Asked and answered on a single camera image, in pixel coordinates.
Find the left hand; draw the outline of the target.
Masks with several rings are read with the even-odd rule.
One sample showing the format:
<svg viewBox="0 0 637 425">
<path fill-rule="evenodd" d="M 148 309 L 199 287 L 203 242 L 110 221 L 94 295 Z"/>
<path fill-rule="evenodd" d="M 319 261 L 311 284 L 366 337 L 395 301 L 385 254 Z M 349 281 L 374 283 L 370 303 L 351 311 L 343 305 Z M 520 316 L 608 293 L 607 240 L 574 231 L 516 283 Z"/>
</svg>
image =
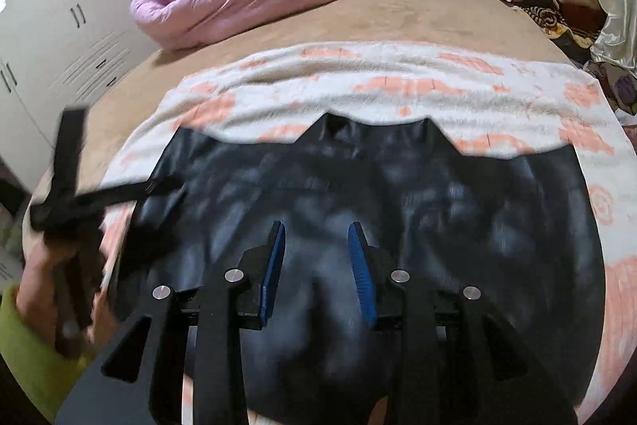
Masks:
<svg viewBox="0 0 637 425">
<path fill-rule="evenodd" d="M 21 320 L 48 346 L 55 346 L 57 323 L 54 270 L 81 248 L 79 243 L 40 237 L 26 257 L 15 305 Z M 110 312 L 106 296 L 99 292 L 93 303 L 93 324 L 88 329 L 88 341 L 96 349 L 102 349 L 118 328 L 119 322 Z"/>
</svg>

